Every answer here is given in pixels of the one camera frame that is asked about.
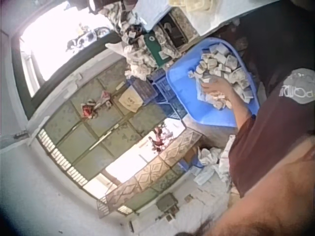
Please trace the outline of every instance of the hand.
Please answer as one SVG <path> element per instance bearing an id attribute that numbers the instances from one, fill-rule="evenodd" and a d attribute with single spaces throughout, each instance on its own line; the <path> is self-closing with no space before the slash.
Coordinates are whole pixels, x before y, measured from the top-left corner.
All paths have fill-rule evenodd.
<path id="1" fill-rule="evenodd" d="M 212 75 L 209 83 L 202 83 L 201 84 L 203 91 L 205 93 L 212 93 L 212 92 L 221 92 L 225 96 L 228 96 L 232 85 L 226 80 L 225 78 L 221 78 L 216 75 Z"/>

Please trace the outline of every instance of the crumpled paper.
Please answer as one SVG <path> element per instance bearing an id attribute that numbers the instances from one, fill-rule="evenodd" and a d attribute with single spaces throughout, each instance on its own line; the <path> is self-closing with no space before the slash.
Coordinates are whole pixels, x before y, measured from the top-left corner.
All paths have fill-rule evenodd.
<path id="1" fill-rule="evenodd" d="M 214 173 L 218 174 L 222 182 L 226 183 L 227 185 L 231 184 L 228 154 L 234 140 L 235 135 L 230 135 L 223 151 L 215 147 L 210 150 L 204 148 L 202 151 L 198 149 L 198 159 L 201 164 L 205 165 L 204 169 L 200 171 L 200 173 L 194 179 L 198 185 L 203 185 L 212 177 Z"/>
<path id="2" fill-rule="evenodd" d="M 211 148 L 210 150 L 198 148 L 198 159 L 204 166 L 215 165 L 219 159 L 219 155 L 222 152 L 220 148 Z"/>

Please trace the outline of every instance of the t-shirt logo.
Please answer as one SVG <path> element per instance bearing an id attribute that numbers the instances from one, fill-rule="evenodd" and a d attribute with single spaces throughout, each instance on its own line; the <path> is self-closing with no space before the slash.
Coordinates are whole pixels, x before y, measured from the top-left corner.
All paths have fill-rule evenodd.
<path id="1" fill-rule="evenodd" d="M 315 72 L 309 69 L 297 69 L 285 79 L 280 97 L 289 97 L 300 104 L 315 100 Z"/>

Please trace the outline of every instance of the person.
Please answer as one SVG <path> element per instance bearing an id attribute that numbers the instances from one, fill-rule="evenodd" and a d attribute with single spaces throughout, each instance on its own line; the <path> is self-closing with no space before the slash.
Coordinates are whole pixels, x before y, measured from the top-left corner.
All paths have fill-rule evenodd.
<path id="1" fill-rule="evenodd" d="M 315 235 L 315 72 L 293 70 L 257 116 L 224 78 L 202 87 L 232 104 L 238 133 L 230 175 L 241 199 L 216 222 L 177 236 Z"/>

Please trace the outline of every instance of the window frame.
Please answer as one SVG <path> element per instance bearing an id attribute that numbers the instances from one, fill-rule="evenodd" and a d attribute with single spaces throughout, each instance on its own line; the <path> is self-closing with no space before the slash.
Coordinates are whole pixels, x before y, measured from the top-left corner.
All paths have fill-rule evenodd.
<path id="1" fill-rule="evenodd" d="M 103 38 L 100 38 L 96 42 L 92 43 L 88 47 L 84 48 L 76 55 L 74 55 L 67 63 L 61 66 L 48 81 L 46 81 L 39 90 L 31 97 L 24 70 L 22 65 L 22 56 L 20 50 L 20 37 L 21 33 L 15 34 L 11 39 L 11 51 L 12 51 L 12 66 L 15 78 L 16 87 L 19 97 L 24 109 L 24 112 L 28 118 L 31 119 L 36 109 L 47 98 L 47 96 L 73 71 L 85 64 L 88 60 L 95 57 L 97 54 L 103 52 L 107 48 L 106 43 L 119 43 L 121 38 L 115 32 L 110 32 Z M 40 75 L 38 68 L 34 66 L 35 74 Z"/>

